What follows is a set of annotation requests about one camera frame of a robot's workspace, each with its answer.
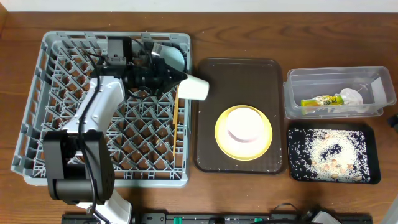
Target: brown wood surface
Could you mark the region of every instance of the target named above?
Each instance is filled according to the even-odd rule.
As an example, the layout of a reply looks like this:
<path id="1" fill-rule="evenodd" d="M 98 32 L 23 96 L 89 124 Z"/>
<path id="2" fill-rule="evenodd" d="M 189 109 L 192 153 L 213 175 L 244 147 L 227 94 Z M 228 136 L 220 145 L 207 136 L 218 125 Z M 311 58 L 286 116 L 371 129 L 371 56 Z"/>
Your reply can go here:
<path id="1" fill-rule="evenodd" d="M 185 32 L 192 38 L 194 65 L 207 57 L 271 58 L 280 63 L 284 80 L 292 68 L 383 65 L 398 90 L 398 14 L 9 13 L 0 37 L 4 223 L 59 223 L 65 211 L 81 211 L 51 200 L 46 187 L 28 185 L 9 170 L 40 41 L 50 30 Z M 398 194 L 398 134 L 386 123 L 395 113 L 398 106 L 390 106 L 378 118 L 361 120 L 376 135 L 382 173 L 377 185 L 297 182 L 288 172 L 206 174 L 191 165 L 185 188 L 118 191 L 138 210 L 267 213 L 282 202 L 299 208 L 319 203 L 337 212 L 370 213 L 379 223 Z"/>

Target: yellow plate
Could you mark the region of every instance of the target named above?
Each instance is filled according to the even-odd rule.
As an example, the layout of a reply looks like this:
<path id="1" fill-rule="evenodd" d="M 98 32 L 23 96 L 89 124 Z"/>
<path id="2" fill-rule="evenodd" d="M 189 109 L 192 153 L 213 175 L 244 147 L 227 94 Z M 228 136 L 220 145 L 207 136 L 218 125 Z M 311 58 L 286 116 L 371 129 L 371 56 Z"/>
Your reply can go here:
<path id="1" fill-rule="evenodd" d="M 230 114 L 230 112 L 232 112 L 235 109 L 238 108 L 250 108 L 254 111 L 256 111 L 257 113 L 259 113 L 259 115 L 261 116 L 263 125 L 264 125 L 264 136 L 263 138 L 266 140 L 266 146 L 263 148 L 263 150 L 259 151 L 259 153 L 255 154 L 255 155 L 247 155 L 247 156 L 237 156 L 235 154 L 233 154 L 230 150 L 228 150 L 228 143 L 226 140 L 226 135 L 224 134 L 219 134 L 219 133 L 226 133 L 226 118 L 228 117 L 228 115 Z M 220 149 L 227 154 L 227 156 L 233 158 L 233 159 L 237 159 L 240 161 L 250 161 L 253 159 L 257 159 L 258 157 L 262 156 L 269 148 L 269 146 L 271 145 L 271 141 L 272 141 L 272 127 L 271 124 L 268 120 L 268 118 L 265 116 L 264 113 L 262 113 L 261 111 L 259 111 L 257 108 L 254 108 L 252 106 L 246 106 L 246 105 L 238 105 L 238 106 L 233 106 L 231 108 L 228 108 L 226 111 L 224 111 L 220 117 L 218 118 L 217 122 L 216 122 L 216 127 L 215 127 L 215 136 L 216 136 L 216 142 L 218 147 L 220 147 Z"/>

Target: yellow plate rim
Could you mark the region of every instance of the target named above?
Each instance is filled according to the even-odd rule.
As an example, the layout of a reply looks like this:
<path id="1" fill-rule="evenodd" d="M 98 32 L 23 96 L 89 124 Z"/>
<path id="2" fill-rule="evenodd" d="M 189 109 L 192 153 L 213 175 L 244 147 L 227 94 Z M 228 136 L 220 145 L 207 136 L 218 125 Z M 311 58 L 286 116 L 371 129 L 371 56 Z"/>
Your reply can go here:
<path id="1" fill-rule="evenodd" d="M 254 111 L 256 111 L 257 113 L 259 113 L 259 115 L 262 118 L 262 122 L 264 124 L 264 130 L 269 130 L 269 134 L 267 135 L 267 132 L 264 132 L 265 137 L 268 139 L 267 141 L 267 145 L 265 146 L 265 148 L 257 155 L 254 155 L 252 157 L 237 157 L 233 154 L 230 154 L 227 150 L 224 149 L 224 147 L 221 145 L 220 140 L 218 139 L 218 130 L 220 128 L 220 123 L 221 120 L 226 119 L 226 117 L 230 114 L 230 112 L 232 112 L 232 110 L 238 109 L 238 108 L 250 108 Z M 250 161 L 253 159 L 257 159 L 258 157 L 262 156 L 264 153 L 266 153 L 266 151 L 269 149 L 269 146 L 271 145 L 272 142 L 272 126 L 271 123 L 269 122 L 267 116 L 261 112 L 259 109 L 254 108 L 252 106 L 248 106 L 248 105 L 238 105 L 238 106 L 232 106 L 230 108 L 228 108 L 227 110 L 225 110 L 220 117 L 218 117 L 217 122 L 216 122 L 216 126 L 215 126 L 215 138 L 216 138 L 216 142 L 218 147 L 229 157 L 239 160 L 239 161 Z"/>

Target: clear plastic container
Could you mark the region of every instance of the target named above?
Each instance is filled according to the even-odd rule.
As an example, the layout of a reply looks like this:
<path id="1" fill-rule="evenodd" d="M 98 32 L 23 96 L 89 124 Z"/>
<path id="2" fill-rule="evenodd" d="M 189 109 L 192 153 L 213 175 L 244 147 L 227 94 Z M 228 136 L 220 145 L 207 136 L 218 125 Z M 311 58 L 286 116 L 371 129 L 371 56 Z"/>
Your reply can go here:
<path id="1" fill-rule="evenodd" d="M 301 100 L 356 90 L 363 105 L 301 106 Z M 380 116 L 383 107 L 397 101 L 386 67 L 336 67 L 295 69 L 284 83 L 285 113 L 288 119 L 325 119 Z"/>

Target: robotic arm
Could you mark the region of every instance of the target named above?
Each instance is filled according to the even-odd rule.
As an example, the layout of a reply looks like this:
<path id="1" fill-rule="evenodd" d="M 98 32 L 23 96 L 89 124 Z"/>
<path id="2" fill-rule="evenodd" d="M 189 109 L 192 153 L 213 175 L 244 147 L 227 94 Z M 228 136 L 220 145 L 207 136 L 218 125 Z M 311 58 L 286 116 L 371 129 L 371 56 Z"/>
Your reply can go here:
<path id="1" fill-rule="evenodd" d="M 114 169 L 104 138 L 128 89 L 145 89 L 151 96 L 158 96 L 183 80 L 187 85 L 196 80 L 167 65 L 160 57 L 152 58 L 150 67 L 134 65 L 131 43 L 129 37 L 108 39 L 106 63 L 102 65 L 104 61 L 100 60 L 99 65 L 93 65 L 97 77 L 91 79 L 90 89 L 78 111 L 61 131 L 48 132 L 43 140 L 49 194 L 54 200 L 86 209 L 87 216 L 80 220 L 82 223 L 95 221 L 93 215 L 103 223 L 132 223 L 132 205 L 114 190 Z M 206 96 L 208 83 L 200 81 L 200 90 Z M 80 154 L 85 164 L 68 162 Z"/>

